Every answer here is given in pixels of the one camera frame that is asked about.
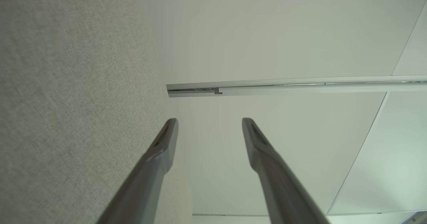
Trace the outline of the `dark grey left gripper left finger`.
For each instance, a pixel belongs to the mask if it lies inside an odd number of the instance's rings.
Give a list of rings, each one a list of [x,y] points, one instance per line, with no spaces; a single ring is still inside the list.
[[[163,178],[173,165],[177,133],[177,119],[168,119],[99,218],[99,224],[154,223]]]

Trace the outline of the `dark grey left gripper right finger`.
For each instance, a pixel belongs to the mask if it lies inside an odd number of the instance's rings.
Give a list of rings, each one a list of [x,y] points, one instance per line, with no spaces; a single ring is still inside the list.
[[[250,166],[258,174],[272,224],[327,224],[328,220],[255,121],[242,119]]]

